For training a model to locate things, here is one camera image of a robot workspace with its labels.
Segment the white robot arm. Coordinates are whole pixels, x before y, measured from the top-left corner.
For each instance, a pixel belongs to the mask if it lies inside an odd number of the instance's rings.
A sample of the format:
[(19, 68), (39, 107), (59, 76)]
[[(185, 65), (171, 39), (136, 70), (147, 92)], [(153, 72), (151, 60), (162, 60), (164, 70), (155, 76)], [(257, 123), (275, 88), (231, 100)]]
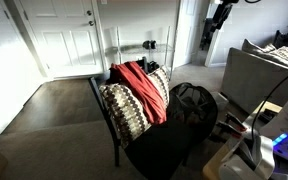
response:
[(288, 101), (281, 111), (258, 132), (249, 131), (233, 141), (220, 160), (221, 180), (288, 180), (287, 174), (275, 173), (274, 156), (288, 161)]

